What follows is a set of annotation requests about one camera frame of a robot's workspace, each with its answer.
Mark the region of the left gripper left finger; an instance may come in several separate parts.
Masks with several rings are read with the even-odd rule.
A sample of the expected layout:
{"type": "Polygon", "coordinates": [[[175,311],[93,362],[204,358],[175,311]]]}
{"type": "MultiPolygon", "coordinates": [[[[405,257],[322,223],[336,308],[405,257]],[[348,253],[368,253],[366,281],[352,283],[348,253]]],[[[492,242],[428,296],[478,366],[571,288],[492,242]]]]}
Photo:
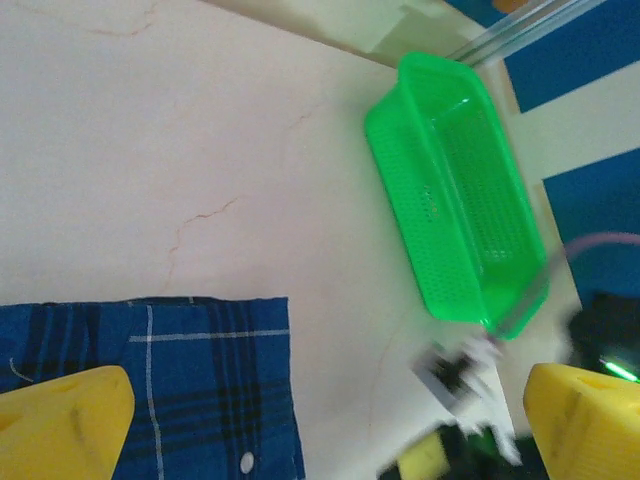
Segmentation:
{"type": "Polygon", "coordinates": [[[3,479],[110,479],[134,415],[125,370],[102,366],[1,395],[3,479]]]}

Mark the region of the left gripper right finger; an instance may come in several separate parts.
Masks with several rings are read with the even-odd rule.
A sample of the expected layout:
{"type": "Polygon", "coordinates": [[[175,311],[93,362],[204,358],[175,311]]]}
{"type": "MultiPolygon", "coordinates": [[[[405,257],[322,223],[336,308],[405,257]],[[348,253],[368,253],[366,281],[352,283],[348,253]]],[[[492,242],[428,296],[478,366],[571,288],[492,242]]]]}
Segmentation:
{"type": "Polygon", "coordinates": [[[639,480],[637,383],[539,363],[523,406],[551,479],[639,480]]]}

